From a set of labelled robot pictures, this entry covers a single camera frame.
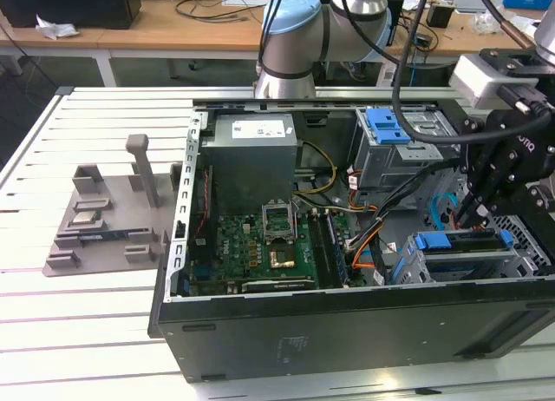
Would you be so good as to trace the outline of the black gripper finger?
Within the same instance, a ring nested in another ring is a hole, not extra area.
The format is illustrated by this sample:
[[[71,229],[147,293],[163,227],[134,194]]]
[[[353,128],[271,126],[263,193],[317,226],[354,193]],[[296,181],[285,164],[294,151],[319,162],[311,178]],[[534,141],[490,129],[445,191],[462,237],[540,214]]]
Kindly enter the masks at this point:
[[[483,145],[464,145],[461,150],[460,171],[466,177],[463,185],[464,198],[455,211],[454,221],[461,227],[476,227],[483,222],[474,222],[473,220],[473,162],[477,157],[492,157],[496,142],[490,142]],[[498,202],[497,207],[486,217],[496,214],[501,209],[503,197]]]
[[[477,157],[473,162],[473,220],[483,222],[513,187],[523,157]]]

